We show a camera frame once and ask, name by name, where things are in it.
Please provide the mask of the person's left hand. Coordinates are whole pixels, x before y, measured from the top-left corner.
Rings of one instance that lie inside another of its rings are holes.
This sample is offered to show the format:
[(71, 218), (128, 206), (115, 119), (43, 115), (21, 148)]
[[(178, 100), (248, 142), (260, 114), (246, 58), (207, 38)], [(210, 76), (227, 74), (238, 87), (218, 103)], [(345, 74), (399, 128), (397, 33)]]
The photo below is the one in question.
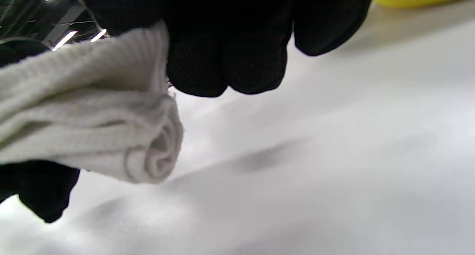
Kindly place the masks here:
[(0, 67), (20, 62), (29, 56), (36, 56), (51, 50), (40, 41), (28, 38), (7, 38), (0, 41)]

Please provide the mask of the person's right hand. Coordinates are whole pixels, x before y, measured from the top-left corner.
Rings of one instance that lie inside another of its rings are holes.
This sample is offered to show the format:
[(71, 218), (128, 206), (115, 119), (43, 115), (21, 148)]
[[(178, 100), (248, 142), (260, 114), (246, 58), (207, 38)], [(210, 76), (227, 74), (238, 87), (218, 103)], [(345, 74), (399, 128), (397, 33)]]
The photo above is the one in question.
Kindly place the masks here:
[(137, 184), (175, 168), (183, 125), (168, 84), (197, 97), (276, 89), (287, 44), (308, 56), (349, 40), (373, 0), (78, 0), (109, 39), (1, 67), (1, 202), (46, 223), (80, 171)]

